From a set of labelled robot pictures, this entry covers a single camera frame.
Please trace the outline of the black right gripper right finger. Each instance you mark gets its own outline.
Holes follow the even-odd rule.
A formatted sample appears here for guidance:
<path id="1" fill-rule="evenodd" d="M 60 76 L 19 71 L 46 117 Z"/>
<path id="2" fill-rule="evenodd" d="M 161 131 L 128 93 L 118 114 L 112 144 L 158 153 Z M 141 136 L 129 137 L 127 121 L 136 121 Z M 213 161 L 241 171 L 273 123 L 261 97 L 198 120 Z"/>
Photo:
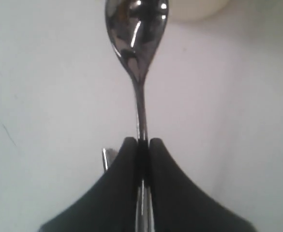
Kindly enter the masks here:
<path id="1" fill-rule="evenodd" d="M 223 207 L 193 183 L 161 139 L 151 139 L 149 155 L 155 231 L 256 231 L 252 223 Z"/>

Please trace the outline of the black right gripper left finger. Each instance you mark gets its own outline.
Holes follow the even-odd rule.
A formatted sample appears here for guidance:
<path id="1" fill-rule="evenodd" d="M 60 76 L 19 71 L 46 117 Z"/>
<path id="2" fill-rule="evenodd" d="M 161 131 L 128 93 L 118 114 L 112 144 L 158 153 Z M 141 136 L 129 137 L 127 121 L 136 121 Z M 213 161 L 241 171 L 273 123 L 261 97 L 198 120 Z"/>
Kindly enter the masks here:
<path id="1" fill-rule="evenodd" d="M 74 204 L 40 227 L 41 232 L 135 231 L 137 141 L 124 139 L 103 176 Z"/>

